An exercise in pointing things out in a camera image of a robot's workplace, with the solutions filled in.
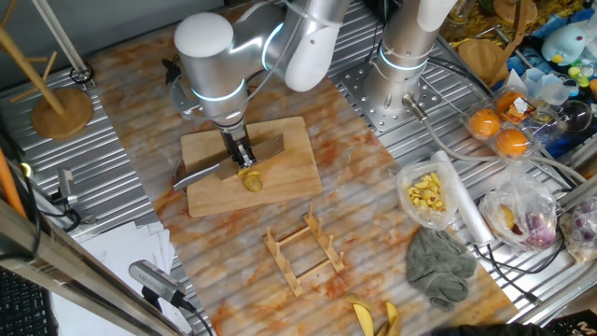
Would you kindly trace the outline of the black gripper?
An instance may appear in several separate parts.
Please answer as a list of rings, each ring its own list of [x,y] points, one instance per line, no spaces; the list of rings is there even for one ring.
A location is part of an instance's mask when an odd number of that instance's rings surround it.
[[[241,168],[248,168],[256,162],[244,121],[228,126],[218,125],[218,130],[231,159],[239,161]]]

